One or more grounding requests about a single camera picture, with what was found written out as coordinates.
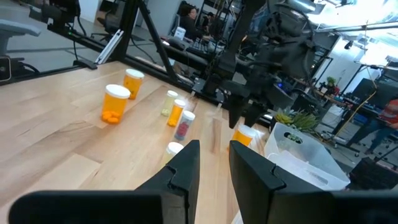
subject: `light wood tabletop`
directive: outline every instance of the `light wood tabletop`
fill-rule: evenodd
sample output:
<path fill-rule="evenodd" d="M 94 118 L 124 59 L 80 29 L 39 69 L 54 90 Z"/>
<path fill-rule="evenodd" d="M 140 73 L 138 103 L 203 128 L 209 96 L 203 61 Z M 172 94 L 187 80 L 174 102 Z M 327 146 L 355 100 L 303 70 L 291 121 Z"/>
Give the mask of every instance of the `light wood tabletop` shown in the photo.
<path fill-rule="evenodd" d="M 119 62 L 0 87 L 0 223 L 12 203 L 36 190 L 133 190 L 160 170 L 175 128 L 160 115 L 167 90 L 196 114 L 186 140 L 200 140 L 196 223 L 231 223 L 238 204 L 227 146 L 228 112 L 149 75 L 119 125 L 100 120 L 104 87 L 122 84 Z M 268 130 L 255 125 L 260 154 Z"/>

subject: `white plastic bin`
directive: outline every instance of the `white plastic bin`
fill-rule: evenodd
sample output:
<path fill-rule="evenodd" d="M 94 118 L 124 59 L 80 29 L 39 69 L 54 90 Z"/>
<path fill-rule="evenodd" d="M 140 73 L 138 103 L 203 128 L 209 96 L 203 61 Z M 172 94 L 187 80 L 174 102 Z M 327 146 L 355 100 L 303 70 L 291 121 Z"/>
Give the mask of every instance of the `white plastic bin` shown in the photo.
<path fill-rule="evenodd" d="M 287 136 L 293 134 L 300 140 Z M 322 190 L 342 190 L 349 178 L 315 139 L 277 123 L 264 148 L 268 160 Z"/>

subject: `person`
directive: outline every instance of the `person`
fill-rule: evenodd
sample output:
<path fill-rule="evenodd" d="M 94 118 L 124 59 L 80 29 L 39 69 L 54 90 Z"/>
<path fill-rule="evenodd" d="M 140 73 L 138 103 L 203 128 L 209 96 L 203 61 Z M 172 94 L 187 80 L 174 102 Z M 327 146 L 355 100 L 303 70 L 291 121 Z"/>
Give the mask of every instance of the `person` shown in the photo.
<path fill-rule="evenodd" d="M 209 12 L 207 16 L 203 17 L 203 22 L 201 23 L 201 27 L 204 31 L 209 33 L 209 23 L 214 19 L 214 14 L 212 12 Z"/>
<path fill-rule="evenodd" d="M 196 38 L 210 39 L 210 36 L 204 36 L 196 27 L 195 19 L 197 17 L 197 10 L 195 8 L 188 8 L 188 13 L 180 20 L 180 27 L 185 29 L 185 37 L 193 41 Z"/>
<path fill-rule="evenodd" d="M 384 110 L 379 115 L 382 121 L 373 119 L 370 124 L 359 133 L 356 134 L 354 143 L 358 144 L 360 140 L 367 137 L 369 134 L 379 130 L 376 137 L 373 139 L 371 147 L 365 152 L 366 155 L 371 154 L 378 145 L 380 145 L 384 138 L 394 133 L 398 129 L 398 95 L 394 96 L 386 105 Z"/>

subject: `orange shirt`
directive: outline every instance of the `orange shirt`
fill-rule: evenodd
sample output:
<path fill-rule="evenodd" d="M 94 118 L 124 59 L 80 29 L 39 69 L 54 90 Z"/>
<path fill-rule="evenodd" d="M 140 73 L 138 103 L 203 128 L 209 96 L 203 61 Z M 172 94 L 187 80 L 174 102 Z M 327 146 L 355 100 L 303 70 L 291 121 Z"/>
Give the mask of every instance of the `orange shirt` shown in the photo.
<path fill-rule="evenodd" d="M 398 99 L 391 100 L 380 114 L 380 118 L 391 124 L 398 123 Z"/>

